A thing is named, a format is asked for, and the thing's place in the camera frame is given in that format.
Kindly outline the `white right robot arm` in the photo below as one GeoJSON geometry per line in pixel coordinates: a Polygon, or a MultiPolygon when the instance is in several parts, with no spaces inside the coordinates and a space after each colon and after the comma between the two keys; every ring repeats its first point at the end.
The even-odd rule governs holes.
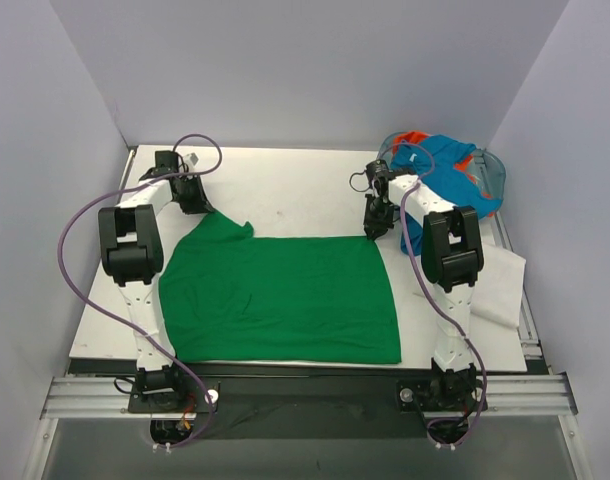
{"type": "Polygon", "coordinates": [[[433,404],[450,408],[465,393],[486,391],[481,355],[470,339],[471,302],[484,266],[479,221],[471,206],[459,207],[427,186],[411,167],[392,170],[383,159],[365,167],[368,183],[363,229],[376,240],[400,216],[418,284],[436,312],[438,333],[428,383],[433,404]]]}

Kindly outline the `green t shirt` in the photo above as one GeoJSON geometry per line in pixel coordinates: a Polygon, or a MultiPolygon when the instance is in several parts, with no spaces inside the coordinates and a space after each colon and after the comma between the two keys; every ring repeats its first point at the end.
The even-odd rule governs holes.
{"type": "Polygon", "coordinates": [[[386,266],[363,237],[258,237],[209,214],[178,242],[158,294],[186,363],[402,360],[386,266]]]}

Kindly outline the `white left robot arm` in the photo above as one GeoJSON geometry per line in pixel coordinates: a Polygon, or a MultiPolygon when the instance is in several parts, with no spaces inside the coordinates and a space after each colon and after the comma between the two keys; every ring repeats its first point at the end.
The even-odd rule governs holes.
{"type": "Polygon", "coordinates": [[[154,166],[137,184],[139,189],[98,212],[102,267],[118,287],[129,322],[136,326],[135,391],[151,395],[167,412],[185,404],[188,389],[181,369],[172,361],[174,348],[157,294],[164,268],[157,215],[171,203],[186,215],[214,211],[198,174],[198,163],[194,153],[158,150],[154,166]]]}

